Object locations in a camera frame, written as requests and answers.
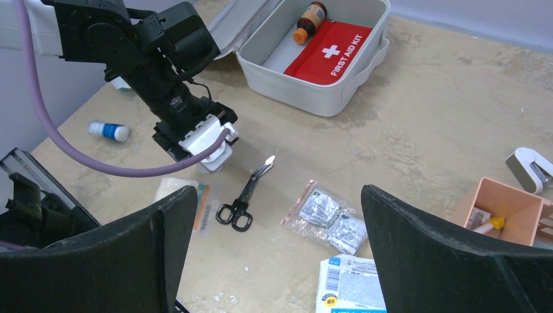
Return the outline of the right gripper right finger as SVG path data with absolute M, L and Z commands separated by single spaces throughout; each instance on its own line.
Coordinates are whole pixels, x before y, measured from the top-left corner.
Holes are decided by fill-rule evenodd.
M 551 312 L 552 251 L 487 237 L 375 185 L 361 207 L 388 312 Z

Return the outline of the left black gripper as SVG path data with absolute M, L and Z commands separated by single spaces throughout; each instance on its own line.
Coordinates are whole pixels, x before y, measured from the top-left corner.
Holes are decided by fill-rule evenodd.
M 102 63 L 105 80 L 123 79 L 158 117 L 153 139 L 174 160 L 179 146 L 209 116 L 222 123 L 236 113 L 188 85 L 220 50 L 191 3 L 162 12 L 128 8 L 122 1 L 53 1 L 66 61 Z

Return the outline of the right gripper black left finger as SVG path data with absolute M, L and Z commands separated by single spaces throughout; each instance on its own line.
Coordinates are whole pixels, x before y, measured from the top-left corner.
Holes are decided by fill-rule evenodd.
M 184 312 L 177 300 L 198 195 L 150 206 L 42 249 L 1 254 L 2 312 Z

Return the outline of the blue white mask packet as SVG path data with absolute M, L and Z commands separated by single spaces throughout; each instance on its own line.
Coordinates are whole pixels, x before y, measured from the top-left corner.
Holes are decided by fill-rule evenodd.
M 339 254 L 320 262 L 316 313 L 386 312 L 373 259 Z

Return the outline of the brown bottle orange cap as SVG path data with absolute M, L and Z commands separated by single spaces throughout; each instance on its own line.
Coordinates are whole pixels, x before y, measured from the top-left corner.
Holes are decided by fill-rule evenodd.
M 304 44 L 315 35 L 326 18 L 325 5 L 318 1 L 311 2 L 296 23 L 296 30 L 293 33 L 294 41 L 297 44 Z

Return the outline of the red first aid pouch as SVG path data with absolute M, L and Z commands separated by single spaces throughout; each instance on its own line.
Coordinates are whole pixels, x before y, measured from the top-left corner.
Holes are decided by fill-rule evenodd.
M 318 85 L 334 84 L 371 32 L 371 27 L 325 20 L 284 74 Z

